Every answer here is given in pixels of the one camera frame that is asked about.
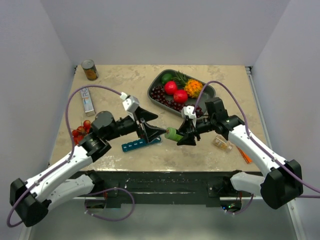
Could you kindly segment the green bottle cap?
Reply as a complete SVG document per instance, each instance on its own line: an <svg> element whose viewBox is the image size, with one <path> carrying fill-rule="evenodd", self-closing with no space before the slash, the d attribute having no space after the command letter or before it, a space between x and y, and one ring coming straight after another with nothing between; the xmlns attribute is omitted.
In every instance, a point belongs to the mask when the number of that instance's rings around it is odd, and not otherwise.
<svg viewBox="0 0 320 240"><path fill-rule="evenodd" d="M175 139L175 137L176 137L176 129L175 128L173 128L173 127L168 127L167 129L166 129L166 132L165 132L165 134L164 134L164 137L166 138L166 139L169 139L169 140L174 140Z"/></svg>

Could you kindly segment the teal weekly pill organizer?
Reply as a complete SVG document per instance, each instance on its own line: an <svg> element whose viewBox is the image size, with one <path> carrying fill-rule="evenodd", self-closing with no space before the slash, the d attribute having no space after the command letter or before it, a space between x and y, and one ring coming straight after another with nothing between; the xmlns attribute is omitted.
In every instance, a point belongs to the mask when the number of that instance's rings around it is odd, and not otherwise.
<svg viewBox="0 0 320 240"><path fill-rule="evenodd" d="M136 150L136 149L140 149L140 148L144 148L146 146L149 145L153 145L153 144L158 144L161 143L162 139L161 137L157 137L156 139L154 139L153 141L146 143L146 141L144 139L138 139L132 142L128 142L128 143L124 143L121 145L122 151L124 153Z"/></svg>

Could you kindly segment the green pill bottle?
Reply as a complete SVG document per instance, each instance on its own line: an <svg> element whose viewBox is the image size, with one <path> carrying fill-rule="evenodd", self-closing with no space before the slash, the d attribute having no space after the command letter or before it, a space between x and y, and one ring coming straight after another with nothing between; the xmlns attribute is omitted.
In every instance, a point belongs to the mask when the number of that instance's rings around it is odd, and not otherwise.
<svg viewBox="0 0 320 240"><path fill-rule="evenodd" d="M175 142L179 142L182 138L183 138L183 136L180 135L179 132L175 130L174 134L173 134L173 140Z"/></svg>

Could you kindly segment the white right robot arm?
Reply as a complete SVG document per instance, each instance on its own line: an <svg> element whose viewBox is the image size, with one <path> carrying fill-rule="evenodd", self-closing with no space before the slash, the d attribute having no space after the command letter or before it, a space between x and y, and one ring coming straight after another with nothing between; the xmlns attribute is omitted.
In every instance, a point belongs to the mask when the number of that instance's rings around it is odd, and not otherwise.
<svg viewBox="0 0 320 240"><path fill-rule="evenodd" d="M240 148L259 168L261 175L234 171L223 183L223 192L230 197L239 191L261 196L272 209L278 209L303 194L302 168L296 160L286 160L260 141L238 116L229 116L219 97L205 102L208 116L200 120L194 106L181 110L183 123L177 131L177 145L194 146L200 135L216 132Z"/></svg>

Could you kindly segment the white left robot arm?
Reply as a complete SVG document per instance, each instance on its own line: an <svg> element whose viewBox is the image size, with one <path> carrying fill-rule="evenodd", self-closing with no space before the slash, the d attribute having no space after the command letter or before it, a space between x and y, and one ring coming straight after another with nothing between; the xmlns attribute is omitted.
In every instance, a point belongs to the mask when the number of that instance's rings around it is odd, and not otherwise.
<svg viewBox="0 0 320 240"><path fill-rule="evenodd" d="M73 174L103 157L111 149L109 141L136 132L140 139L150 143L164 134L164 128L148 123L156 118L157 114L141 107L119 120L109 111L99 112L89 134L70 153L38 175L28 180L17 178L10 184L10 212L17 213L26 227L36 225L49 212L52 204L49 195Z"/></svg>

